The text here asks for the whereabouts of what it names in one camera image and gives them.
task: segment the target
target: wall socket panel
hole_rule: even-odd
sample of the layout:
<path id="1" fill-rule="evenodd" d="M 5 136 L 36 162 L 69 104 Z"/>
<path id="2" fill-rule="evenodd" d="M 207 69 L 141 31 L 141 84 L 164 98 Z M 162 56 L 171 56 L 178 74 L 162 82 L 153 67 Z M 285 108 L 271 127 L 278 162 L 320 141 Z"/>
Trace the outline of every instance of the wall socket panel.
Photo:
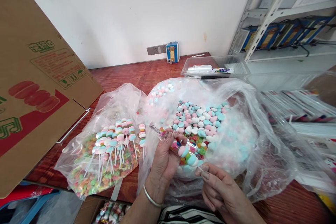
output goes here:
<path id="1" fill-rule="evenodd" d="M 147 52 L 148 55 L 154 55 L 154 54 L 161 54 L 161 53 L 166 53 L 166 45 L 157 45 L 153 47 L 147 47 Z"/>

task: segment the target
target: red wooden tabletop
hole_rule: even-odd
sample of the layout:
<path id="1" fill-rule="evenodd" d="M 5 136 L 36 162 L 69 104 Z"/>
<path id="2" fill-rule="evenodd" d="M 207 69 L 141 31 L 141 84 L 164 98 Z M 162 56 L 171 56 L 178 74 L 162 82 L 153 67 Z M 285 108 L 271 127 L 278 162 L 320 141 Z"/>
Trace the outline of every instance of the red wooden tabletop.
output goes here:
<path id="1" fill-rule="evenodd" d="M 136 64 L 112 66 L 107 68 L 93 69 L 90 72 L 104 88 L 104 93 L 111 92 L 123 83 L 132 83 L 141 89 L 146 95 L 158 83 L 168 78 L 181 77 L 180 73 L 187 58 L 181 57 L 180 62 L 168 64 L 167 60 L 141 62 Z M 78 135 L 88 123 L 99 97 L 91 105 L 91 111 L 78 124 L 61 144 L 55 144 L 50 151 L 40 160 L 35 168 L 27 175 L 26 181 L 42 184 L 49 187 L 66 190 L 68 183 L 66 178 L 54 166 L 62 153 L 62 149 L 69 141 Z M 136 168 L 131 174 L 124 178 L 120 192 L 119 201 L 133 203 L 138 188 L 138 172 Z M 113 188 L 99 193 L 99 196 L 110 199 Z M 304 189 L 299 183 L 293 181 L 282 193 L 268 198 L 266 203 L 268 210 L 268 223 L 328 223 L 332 215 L 320 202 L 318 197 Z"/>

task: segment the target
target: clear plastic bag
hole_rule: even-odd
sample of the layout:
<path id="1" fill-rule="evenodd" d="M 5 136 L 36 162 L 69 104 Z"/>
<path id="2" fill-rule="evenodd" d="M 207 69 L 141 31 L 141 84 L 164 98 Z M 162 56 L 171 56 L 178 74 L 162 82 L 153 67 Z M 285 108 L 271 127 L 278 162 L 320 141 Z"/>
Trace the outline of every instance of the clear plastic bag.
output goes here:
<path id="1" fill-rule="evenodd" d="M 63 149 L 55 170 L 60 171 L 67 178 L 69 186 L 80 199 L 114 186 L 121 178 L 127 176 L 138 166 L 140 156 L 139 139 L 137 137 L 139 133 L 138 125 L 143 120 L 143 116 L 139 112 L 139 105 L 143 104 L 145 99 L 146 95 L 130 83 L 123 84 L 113 92 L 101 95 L 97 107 L 83 131 Z M 106 127 L 115 125 L 122 118 L 133 122 L 135 131 L 133 143 L 130 141 L 127 146 L 125 144 L 124 149 L 120 150 L 119 153 L 113 149 L 114 151 L 112 150 L 110 153 L 102 154 L 101 161 L 99 161 L 100 155 L 92 157 L 92 149 L 98 142 L 97 133 L 102 132 Z M 108 159 L 103 161 L 103 155 L 107 156 Z"/>
<path id="2" fill-rule="evenodd" d="M 181 101 L 202 108 L 221 109 L 222 104 L 229 104 L 216 139 L 207 143 L 201 162 L 227 171 L 252 202 L 280 193 L 293 180 L 297 171 L 294 156 L 273 132 L 253 86 L 236 78 L 172 78 L 158 83 L 148 95 L 145 158 L 140 162 L 138 193 L 149 174 L 159 141 L 148 125 L 153 122 L 156 128 L 172 127 Z M 195 177 L 196 168 L 180 163 L 166 204 L 190 204 L 188 197 L 200 198 L 203 181 Z M 191 203 L 202 205 L 203 201 L 198 199 Z"/>

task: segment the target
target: silver bracelet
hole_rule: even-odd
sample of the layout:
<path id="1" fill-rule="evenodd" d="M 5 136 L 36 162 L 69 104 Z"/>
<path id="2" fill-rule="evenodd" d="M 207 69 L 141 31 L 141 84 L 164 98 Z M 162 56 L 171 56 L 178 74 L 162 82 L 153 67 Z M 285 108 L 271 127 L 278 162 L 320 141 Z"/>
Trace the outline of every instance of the silver bracelet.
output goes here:
<path id="1" fill-rule="evenodd" d="M 149 201 L 154 205 L 154 206 L 157 206 L 159 208 L 162 208 L 163 207 L 163 204 L 158 204 L 156 203 L 148 194 L 147 190 L 146 190 L 146 187 L 145 187 L 145 183 L 143 185 L 143 191 L 145 192 L 147 198 L 149 199 Z"/>

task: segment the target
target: cardboard box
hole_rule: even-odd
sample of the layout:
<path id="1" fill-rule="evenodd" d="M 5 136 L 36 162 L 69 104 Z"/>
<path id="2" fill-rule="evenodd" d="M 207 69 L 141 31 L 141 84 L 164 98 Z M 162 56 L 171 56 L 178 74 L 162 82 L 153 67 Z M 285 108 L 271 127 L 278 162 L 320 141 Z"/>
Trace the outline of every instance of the cardboard box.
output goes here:
<path id="1" fill-rule="evenodd" d="M 74 224 L 91 224 L 104 206 L 105 201 L 102 199 L 94 198 L 92 196 L 86 197 L 83 202 Z"/>
<path id="2" fill-rule="evenodd" d="M 34 0 L 0 0 L 0 198 L 103 88 Z"/>

